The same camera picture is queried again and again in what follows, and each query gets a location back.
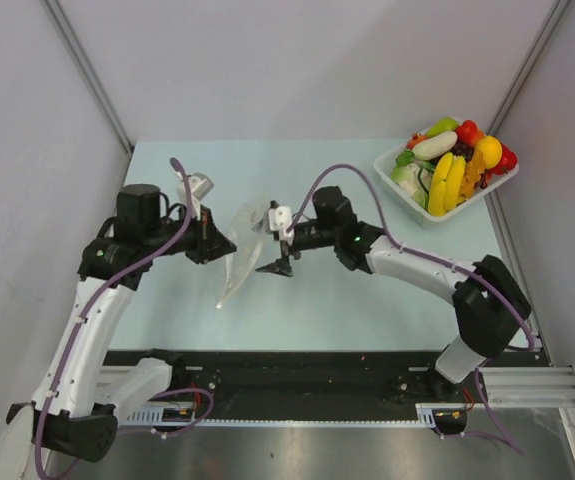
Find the clear zip top bag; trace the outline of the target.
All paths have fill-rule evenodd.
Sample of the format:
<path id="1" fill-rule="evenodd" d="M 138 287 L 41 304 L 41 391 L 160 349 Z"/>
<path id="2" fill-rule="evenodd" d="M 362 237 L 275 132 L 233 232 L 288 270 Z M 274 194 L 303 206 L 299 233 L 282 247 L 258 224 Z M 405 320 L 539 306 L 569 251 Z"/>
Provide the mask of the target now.
<path id="1" fill-rule="evenodd" d="M 231 220 L 227 238 L 236 245 L 236 251 L 225 257 L 225 280 L 216 308 L 225 303 L 241 288 L 262 253 L 268 231 L 270 200 L 266 193 L 243 203 Z"/>

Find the white radish toy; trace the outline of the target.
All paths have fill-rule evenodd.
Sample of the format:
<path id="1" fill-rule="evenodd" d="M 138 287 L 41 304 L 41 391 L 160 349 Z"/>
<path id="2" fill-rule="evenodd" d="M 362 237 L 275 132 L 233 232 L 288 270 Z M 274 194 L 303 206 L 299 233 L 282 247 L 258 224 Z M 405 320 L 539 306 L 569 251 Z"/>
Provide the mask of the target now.
<path id="1" fill-rule="evenodd" d="M 446 131 L 416 144 L 412 153 L 418 160 L 429 161 L 450 151 L 457 140 L 455 131 Z"/>

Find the yellow orange fruit toy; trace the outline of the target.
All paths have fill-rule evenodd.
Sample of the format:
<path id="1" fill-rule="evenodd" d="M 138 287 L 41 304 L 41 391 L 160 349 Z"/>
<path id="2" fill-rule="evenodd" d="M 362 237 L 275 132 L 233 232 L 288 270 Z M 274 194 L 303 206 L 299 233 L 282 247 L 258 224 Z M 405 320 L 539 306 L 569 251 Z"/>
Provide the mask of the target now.
<path id="1" fill-rule="evenodd" d="M 498 165 L 502 157 L 501 142 L 493 136 L 484 136 L 474 146 L 473 160 L 480 160 L 490 170 Z"/>

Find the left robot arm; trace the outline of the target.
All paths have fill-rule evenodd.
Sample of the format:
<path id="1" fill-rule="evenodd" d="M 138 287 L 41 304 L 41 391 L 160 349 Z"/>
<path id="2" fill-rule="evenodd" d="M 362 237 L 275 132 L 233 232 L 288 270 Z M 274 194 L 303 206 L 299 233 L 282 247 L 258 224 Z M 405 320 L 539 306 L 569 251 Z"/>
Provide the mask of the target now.
<path id="1" fill-rule="evenodd" d="M 182 355 L 145 352 L 137 364 L 104 390 L 96 384 L 116 326 L 155 258 L 183 254 L 207 264 L 235 252 L 202 205 L 211 181 L 198 174 L 178 187 L 179 202 L 151 184 L 121 189 L 114 216 L 87 245 L 78 268 L 75 301 L 55 357 L 32 396 L 33 454 L 44 450 L 97 462 L 118 428 L 150 400 L 180 398 L 176 419 L 192 426 L 211 408 L 210 393 L 192 381 Z"/>

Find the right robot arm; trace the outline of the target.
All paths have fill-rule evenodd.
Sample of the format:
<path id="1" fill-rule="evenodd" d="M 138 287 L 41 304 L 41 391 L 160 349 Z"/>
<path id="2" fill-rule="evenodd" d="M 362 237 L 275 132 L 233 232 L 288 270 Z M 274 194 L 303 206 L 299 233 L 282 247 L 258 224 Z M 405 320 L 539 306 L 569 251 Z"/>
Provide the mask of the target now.
<path id="1" fill-rule="evenodd" d="M 261 272 L 290 277 L 291 262 L 302 252 L 332 248 L 350 271 L 395 278 L 452 305 L 458 334 L 429 367 L 421 389 L 424 396 L 453 400 L 472 372 L 509 348 L 532 312 L 517 281 L 497 257 L 487 255 L 462 265 L 396 244 L 384 228 L 358 220 L 337 186 L 316 190 L 313 206 L 313 219 L 296 222 L 288 207 L 271 202 L 267 230 L 278 241 L 281 255 Z"/>

